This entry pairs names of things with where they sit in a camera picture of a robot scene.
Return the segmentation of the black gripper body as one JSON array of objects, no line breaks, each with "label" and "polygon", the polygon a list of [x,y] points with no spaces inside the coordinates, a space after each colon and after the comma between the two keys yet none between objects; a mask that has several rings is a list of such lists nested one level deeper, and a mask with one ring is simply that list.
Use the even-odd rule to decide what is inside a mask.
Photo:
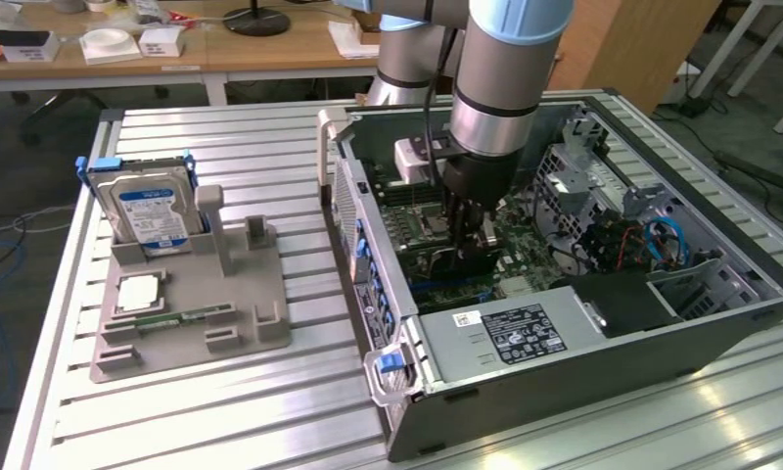
[{"label": "black gripper body", "polygon": [[516,172],[516,153],[499,157],[464,154],[447,161],[442,181],[450,194],[492,211]]}]

